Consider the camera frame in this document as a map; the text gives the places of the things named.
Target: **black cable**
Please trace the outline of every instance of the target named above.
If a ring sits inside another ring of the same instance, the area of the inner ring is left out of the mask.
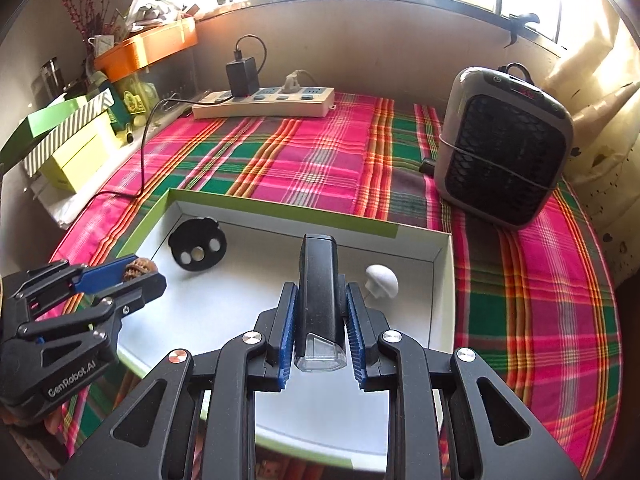
[[[262,60],[260,68],[258,69],[259,74],[262,71],[262,67],[264,67],[264,64],[267,62],[267,46],[264,44],[264,41],[258,38],[258,36],[256,36],[255,34],[245,34],[244,36],[242,36],[242,38],[236,41],[236,52],[240,52],[238,45],[240,45],[240,41],[244,40],[244,38],[254,38],[255,40],[260,41],[260,43],[262,44],[262,48],[264,49],[264,59]]]
[[[146,184],[145,183],[145,141],[146,141],[146,134],[149,131],[149,126],[151,126],[152,118],[153,118],[154,114],[156,113],[156,111],[158,111],[158,108],[160,108],[161,106],[163,106],[163,105],[165,105],[167,103],[185,103],[185,104],[190,104],[190,105],[215,106],[215,105],[220,105],[222,103],[226,103],[230,99],[232,99],[232,97],[228,97],[228,98],[224,99],[223,101],[219,101],[219,102],[216,102],[216,103],[201,103],[199,101],[189,101],[187,99],[177,99],[177,98],[174,98],[174,97],[169,97],[167,99],[162,99],[161,101],[158,101],[156,106],[154,106],[153,109],[151,110],[151,113],[149,114],[149,117],[146,119],[145,130],[142,133],[142,143],[140,144],[140,191],[137,192],[136,194],[123,193],[121,191],[107,191],[107,190],[99,191],[98,193],[96,193],[95,195],[93,195],[89,199],[89,202],[86,203],[84,208],[87,208],[87,206],[94,200],[94,198],[96,198],[97,196],[100,196],[100,195],[113,195],[113,196],[119,196],[121,198],[129,198],[130,200],[135,200],[137,198],[142,197],[143,193],[145,192],[145,184]]]

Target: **white power strip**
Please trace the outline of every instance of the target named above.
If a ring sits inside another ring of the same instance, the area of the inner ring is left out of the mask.
[[[335,89],[302,87],[294,94],[283,94],[280,88],[261,88],[249,97],[231,97],[231,92],[212,92],[203,103],[220,102],[216,106],[193,105],[196,119],[245,116],[325,117],[334,106]]]

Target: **space heater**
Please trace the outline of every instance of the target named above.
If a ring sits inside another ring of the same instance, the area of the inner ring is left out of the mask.
[[[436,187],[462,209],[521,229],[555,189],[573,137],[567,110],[533,84],[505,72],[468,68],[451,90]]]

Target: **windowsill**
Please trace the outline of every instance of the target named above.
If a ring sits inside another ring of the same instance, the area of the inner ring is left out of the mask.
[[[204,13],[201,17],[199,16],[198,21],[208,20],[214,18],[216,16],[220,16],[221,14],[226,14],[228,12],[234,12],[235,10],[246,9],[249,7],[260,7],[270,4],[277,4],[283,2],[294,2],[300,0],[244,0],[242,2],[233,2],[231,4],[226,4],[220,6],[210,12]],[[437,9],[449,10],[450,12],[456,12],[458,14],[463,14],[465,16],[469,16],[470,18],[474,18],[476,20],[480,20],[482,22],[490,23],[491,25],[495,25],[496,27],[503,28],[505,30],[510,30],[510,21],[508,18],[504,16],[499,16],[490,10],[483,9],[482,7],[476,7],[471,4],[466,4],[464,2],[459,2],[457,0],[393,0],[398,2],[406,2],[411,4],[419,4],[425,5],[429,7],[436,7]],[[525,40],[531,41],[545,50],[548,50],[555,56],[561,57],[566,49],[557,43],[551,41],[546,36],[537,33],[535,30],[531,28],[526,28],[521,34],[521,38]]]

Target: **plaid tablecloth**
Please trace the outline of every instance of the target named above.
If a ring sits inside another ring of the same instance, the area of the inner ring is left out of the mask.
[[[571,189],[561,182],[529,228],[496,228],[441,201],[418,172],[423,157],[437,154],[432,108],[352,94],[338,94],[336,104],[324,119],[177,120],[145,149],[144,196],[97,198],[52,259],[95,265],[113,258],[171,187],[451,232],[455,345],[478,351],[593,478],[620,402],[620,331],[596,237]],[[139,185],[133,156],[105,189],[136,192]],[[64,311],[78,305],[70,300]],[[114,367],[65,408],[69,451],[133,383]]]

